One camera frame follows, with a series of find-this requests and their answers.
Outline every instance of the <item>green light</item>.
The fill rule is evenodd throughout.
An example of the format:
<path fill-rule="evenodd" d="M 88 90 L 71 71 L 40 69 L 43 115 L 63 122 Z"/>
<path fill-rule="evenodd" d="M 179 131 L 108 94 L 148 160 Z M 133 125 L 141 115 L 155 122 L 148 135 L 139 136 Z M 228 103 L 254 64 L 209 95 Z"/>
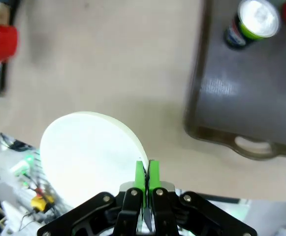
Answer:
<path fill-rule="evenodd" d="M 27 155 L 26 158 L 25 158 L 25 161 L 31 165 L 33 163 L 33 160 L 34 160 L 34 156 L 33 155 Z"/>
<path fill-rule="evenodd" d="M 10 168 L 10 171 L 15 175 L 26 173 L 30 168 L 30 165 L 27 161 L 21 160 L 16 165 L 14 165 L 12 168 Z"/>

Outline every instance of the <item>table surface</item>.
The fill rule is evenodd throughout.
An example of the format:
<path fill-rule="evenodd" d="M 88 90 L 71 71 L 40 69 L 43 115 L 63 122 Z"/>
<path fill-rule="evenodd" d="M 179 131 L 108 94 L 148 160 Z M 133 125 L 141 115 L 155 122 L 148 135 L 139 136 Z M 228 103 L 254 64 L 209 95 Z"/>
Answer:
<path fill-rule="evenodd" d="M 56 118 L 99 112 L 132 129 L 177 188 L 286 200 L 286 158 L 252 161 L 183 130 L 202 10 L 201 0 L 24 0 L 0 131 L 39 147 Z"/>

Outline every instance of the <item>screw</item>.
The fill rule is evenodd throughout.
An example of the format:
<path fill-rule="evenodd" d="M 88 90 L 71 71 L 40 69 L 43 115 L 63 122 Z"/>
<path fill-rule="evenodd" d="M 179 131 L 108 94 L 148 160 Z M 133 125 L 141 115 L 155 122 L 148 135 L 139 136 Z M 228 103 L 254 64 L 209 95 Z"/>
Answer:
<path fill-rule="evenodd" d="M 104 197 L 103 197 L 103 200 L 104 200 L 105 202 L 108 202 L 108 201 L 110 200 L 110 197 L 109 197 L 109 196 L 104 196 Z"/>
<path fill-rule="evenodd" d="M 156 193 L 157 193 L 158 196 L 161 196 L 163 194 L 163 191 L 161 189 L 157 189 Z"/>
<path fill-rule="evenodd" d="M 131 191 L 131 194 L 132 194 L 133 196 L 136 196 L 136 195 L 137 195 L 137 191 L 136 191 L 136 190 L 132 190 L 132 191 Z"/>
<path fill-rule="evenodd" d="M 183 199 L 184 199 L 185 201 L 187 201 L 188 203 L 191 201 L 191 197 L 190 197 L 189 195 L 185 195 L 185 196 L 183 197 Z"/>

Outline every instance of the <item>soda can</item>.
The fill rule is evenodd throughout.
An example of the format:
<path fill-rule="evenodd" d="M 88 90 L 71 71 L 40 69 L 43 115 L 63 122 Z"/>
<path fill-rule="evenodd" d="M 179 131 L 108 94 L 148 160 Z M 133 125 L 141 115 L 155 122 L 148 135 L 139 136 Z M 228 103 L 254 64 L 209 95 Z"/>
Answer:
<path fill-rule="evenodd" d="M 280 25 L 280 15 L 268 1 L 242 0 L 224 33 L 224 40 L 231 48 L 244 49 L 255 41 L 277 34 Z"/>

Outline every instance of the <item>yellow component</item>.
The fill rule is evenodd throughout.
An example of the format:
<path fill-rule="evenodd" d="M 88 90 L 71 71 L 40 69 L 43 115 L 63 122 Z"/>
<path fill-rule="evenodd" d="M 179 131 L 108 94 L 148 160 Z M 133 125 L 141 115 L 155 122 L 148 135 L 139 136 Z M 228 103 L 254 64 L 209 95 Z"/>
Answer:
<path fill-rule="evenodd" d="M 35 210 L 46 213 L 50 209 L 50 204 L 54 203 L 54 199 L 49 195 L 44 196 L 48 200 L 48 202 L 45 202 L 45 200 L 40 196 L 35 196 L 31 200 L 31 206 Z"/>

